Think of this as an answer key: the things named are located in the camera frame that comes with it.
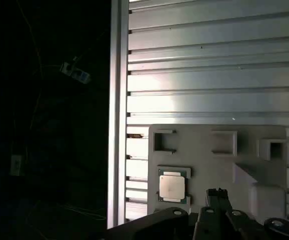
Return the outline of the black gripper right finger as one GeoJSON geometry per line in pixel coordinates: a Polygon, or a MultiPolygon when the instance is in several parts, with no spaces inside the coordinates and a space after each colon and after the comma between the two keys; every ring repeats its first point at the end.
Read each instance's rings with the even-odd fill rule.
{"type": "Polygon", "coordinates": [[[218,189],[220,206],[239,240],[289,240],[289,221],[268,218],[263,224],[250,218],[245,212],[233,209],[228,191],[218,189]]]}

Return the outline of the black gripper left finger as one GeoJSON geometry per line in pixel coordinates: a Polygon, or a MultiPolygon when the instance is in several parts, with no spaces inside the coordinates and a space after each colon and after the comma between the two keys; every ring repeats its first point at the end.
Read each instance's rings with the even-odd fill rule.
{"type": "Polygon", "coordinates": [[[199,213],[169,207],[106,231],[108,240],[220,240],[221,204],[225,189],[206,191],[207,206],[199,213]]]}

